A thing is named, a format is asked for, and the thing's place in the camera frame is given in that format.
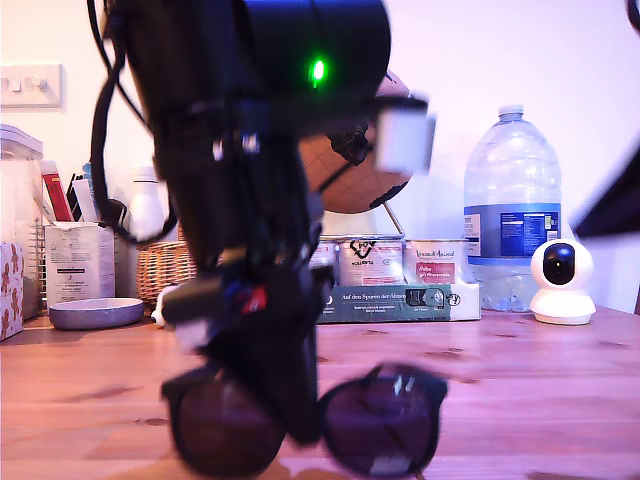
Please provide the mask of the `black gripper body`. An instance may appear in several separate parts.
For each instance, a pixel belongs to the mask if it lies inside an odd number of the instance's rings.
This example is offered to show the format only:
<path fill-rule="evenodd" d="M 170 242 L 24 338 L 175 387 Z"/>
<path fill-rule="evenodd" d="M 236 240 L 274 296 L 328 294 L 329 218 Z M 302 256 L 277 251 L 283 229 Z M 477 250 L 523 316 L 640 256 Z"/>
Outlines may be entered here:
<path fill-rule="evenodd" d="M 278 343 L 305 341 L 331 272 L 309 266 L 322 206 L 299 142 L 330 123 L 326 112 L 262 108 L 152 120 L 155 164 L 197 271 L 164 296 L 167 324 L 203 322 L 208 339 L 265 334 Z"/>

